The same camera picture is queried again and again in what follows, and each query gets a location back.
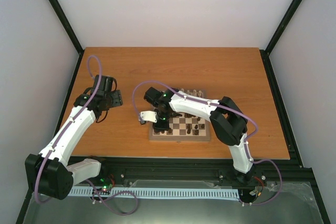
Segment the wooden chess board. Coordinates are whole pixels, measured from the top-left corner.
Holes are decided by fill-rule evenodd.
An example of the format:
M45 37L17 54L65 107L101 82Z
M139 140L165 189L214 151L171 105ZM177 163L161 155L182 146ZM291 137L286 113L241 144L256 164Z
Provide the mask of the wooden chess board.
M150 87L144 95L158 114L158 121L151 123L149 139L153 141L210 141L211 125L199 116L184 112L174 112L168 107L167 97L172 95L169 89L159 91Z

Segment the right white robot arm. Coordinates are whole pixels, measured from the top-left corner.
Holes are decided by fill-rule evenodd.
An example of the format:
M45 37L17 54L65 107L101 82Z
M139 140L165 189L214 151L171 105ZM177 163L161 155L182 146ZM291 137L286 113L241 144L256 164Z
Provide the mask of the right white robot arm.
M217 139L229 147L234 169L247 174L253 159L247 146L247 122L241 110L232 99L207 100L184 93L178 89L168 88L159 91L149 88L144 100L154 107L153 111L140 112L141 124L152 122L153 128L167 131L169 119L181 113L194 115L211 123Z

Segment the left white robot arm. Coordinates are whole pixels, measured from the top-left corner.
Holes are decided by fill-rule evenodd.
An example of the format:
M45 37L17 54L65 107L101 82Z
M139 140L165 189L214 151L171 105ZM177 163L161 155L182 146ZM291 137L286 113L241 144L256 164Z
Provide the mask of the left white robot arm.
M76 98L69 117L50 143L39 154L26 158L28 187L36 197L43 194L62 200L73 186L89 178L100 184L108 180L109 170L100 158L88 157L72 165L68 162L89 126L101 122L103 112L121 105L116 79L97 75L93 86Z

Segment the dark chess piece cluster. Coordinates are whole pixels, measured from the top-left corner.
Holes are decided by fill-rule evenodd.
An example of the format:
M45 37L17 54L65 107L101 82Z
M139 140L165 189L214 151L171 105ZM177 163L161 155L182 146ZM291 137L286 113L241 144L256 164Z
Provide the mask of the dark chess piece cluster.
M165 132L155 133L154 136L187 137L187 136L208 136L208 122L198 116L181 113L180 116L169 119L170 129Z

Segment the white chess pieces row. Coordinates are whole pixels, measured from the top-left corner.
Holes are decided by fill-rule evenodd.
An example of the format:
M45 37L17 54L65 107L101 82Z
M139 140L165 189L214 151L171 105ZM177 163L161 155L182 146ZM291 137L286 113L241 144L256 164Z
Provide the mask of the white chess pieces row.
M202 98L204 96L204 93L202 90L196 90L196 89L181 89L182 92L184 92L187 95L192 95L195 97L200 97Z

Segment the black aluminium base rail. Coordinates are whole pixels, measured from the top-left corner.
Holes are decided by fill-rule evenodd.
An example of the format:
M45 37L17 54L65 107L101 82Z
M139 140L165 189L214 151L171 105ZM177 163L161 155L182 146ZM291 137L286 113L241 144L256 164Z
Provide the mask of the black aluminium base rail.
M40 155L30 154L25 160L28 186L34 189L38 171L41 178L39 193L54 198L64 198L70 188L90 180L96 186L115 184L129 187L139 180L161 181L203 181L217 186L235 189L250 189L257 185L274 183L308 182L315 186L312 169L304 168L296 159L289 161L268 161L253 165L247 174L237 172L233 162L212 159L163 159L163 158L112 158L93 157L89 160L98 165L97 172L85 175L83 172L70 172L58 159L47 160L43 165Z

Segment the left black frame post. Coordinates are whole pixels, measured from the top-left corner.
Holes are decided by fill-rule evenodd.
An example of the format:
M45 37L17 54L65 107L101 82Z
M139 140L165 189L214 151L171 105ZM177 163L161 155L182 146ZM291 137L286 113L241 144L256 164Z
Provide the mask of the left black frame post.
M81 46L60 2L58 0L48 0L55 14L57 15L60 23L62 24L65 32L67 33L72 45L74 46L78 55L82 55L84 52L83 47Z

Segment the black frame post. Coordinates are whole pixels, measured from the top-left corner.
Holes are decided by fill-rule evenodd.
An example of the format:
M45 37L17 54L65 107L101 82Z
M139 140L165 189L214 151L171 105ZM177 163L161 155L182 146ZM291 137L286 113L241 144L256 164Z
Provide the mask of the black frame post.
M291 19L293 18L294 14L296 13L298 7L300 6L303 0L292 0L289 7L287 8L284 16L282 17L278 27L276 28L273 36L271 37L266 49L265 54L269 57L274 50L277 42L283 35L286 27L289 25Z
M82 55L84 52L83 47L81 46L60 2L58 0L48 0L55 14L57 15L60 23L62 24L65 32L67 33L72 45L74 46L78 55Z

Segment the right black frame post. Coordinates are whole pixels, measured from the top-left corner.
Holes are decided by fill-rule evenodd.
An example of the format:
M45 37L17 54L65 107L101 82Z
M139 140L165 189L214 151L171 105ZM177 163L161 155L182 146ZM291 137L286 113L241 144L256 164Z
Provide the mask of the right black frame post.
M269 57L274 50L277 42L283 35L286 27L289 25L291 19L293 18L294 14L296 13L298 7L300 6L303 0L292 0L289 7L287 8L284 16L282 17L278 27L276 28L273 36L271 37L266 49L265 54Z

